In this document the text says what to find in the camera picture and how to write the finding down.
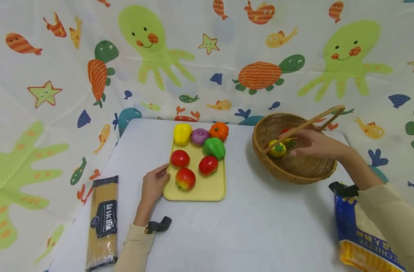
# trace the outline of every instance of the red apple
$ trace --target red apple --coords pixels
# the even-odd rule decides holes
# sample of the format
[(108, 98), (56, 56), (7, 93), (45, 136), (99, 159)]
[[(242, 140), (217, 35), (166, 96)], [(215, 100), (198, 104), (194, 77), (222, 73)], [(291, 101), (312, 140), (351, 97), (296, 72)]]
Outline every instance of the red apple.
[(181, 149), (175, 150), (171, 155), (171, 163), (178, 168), (186, 167), (190, 163), (189, 154)]
[(210, 175), (215, 172), (219, 167), (219, 162), (214, 156), (206, 156), (199, 162), (199, 172), (203, 175)]
[(175, 175), (175, 182), (181, 189), (189, 191), (195, 187), (196, 176), (192, 170), (188, 168), (181, 168)]

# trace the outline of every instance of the pasta package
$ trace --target pasta package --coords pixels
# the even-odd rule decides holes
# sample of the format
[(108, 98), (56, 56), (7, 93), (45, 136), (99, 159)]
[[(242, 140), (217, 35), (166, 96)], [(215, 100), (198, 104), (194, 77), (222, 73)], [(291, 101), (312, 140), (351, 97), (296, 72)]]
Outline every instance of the pasta package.
[(93, 181), (86, 272), (118, 260), (118, 178)]
[(335, 195), (340, 260), (364, 272), (405, 272), (381, 232), (360, 208), (356, 197)]

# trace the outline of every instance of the black clip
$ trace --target black clip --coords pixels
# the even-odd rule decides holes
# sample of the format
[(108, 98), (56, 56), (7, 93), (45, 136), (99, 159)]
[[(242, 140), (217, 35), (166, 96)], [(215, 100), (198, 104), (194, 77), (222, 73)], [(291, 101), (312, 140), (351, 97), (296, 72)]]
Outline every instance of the black clip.
[(167, 229), (169, 229), (171, 223), (172, 219), (170, 219), (167, 216), (163, 217), (160, 223), (156, 221), (150, 221), (148, 223), (148, 226), (146, 227), (146, 229), (148, 230), (147, 234), (151, 234), (152, 232), (164, 232)]

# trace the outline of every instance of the white table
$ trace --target white table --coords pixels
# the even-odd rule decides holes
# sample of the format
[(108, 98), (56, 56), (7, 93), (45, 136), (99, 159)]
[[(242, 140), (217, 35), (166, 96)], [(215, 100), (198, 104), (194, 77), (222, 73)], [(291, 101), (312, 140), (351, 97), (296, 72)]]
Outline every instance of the white table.
[[(175, 121), (133, 119), (101, 177), (119, 175), (118, 247), (132, 223), (143, 175), (167, 163)], [(190, 123), (193, 129), (211, 124)], [(271, 177), (252, 150), (253, 126), (230, 125), (226, 141), (226, 197), (218, 202), (158, 202), (152, 220), (172, 218), (157, 233), (147, 272), (358, 271), (339, 260), (333, 181), (352, 184), (339, 165), (328, 180), (293, 185)], [(328, 136), (346, 143), (338, 132)], [(90, 201), (81, 210), (50, 272), (86, 267)], [(113, 266), (101, 271), (112, 271)]]

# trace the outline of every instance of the person's hand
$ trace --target person's hand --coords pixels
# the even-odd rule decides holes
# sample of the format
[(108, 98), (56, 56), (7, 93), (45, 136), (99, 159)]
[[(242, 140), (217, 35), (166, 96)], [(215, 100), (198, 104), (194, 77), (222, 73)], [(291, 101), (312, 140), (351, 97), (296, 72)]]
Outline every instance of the person's hand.
[(293, 156), (314, 156), (319, 158), (340, 160), (348, 155), (351, 148), (344, 143), (330, 138), (314, 130), (302, 129), (293, 137), (297, 142), (309, 146), (308, 148), (297, 148), (290, 152)]

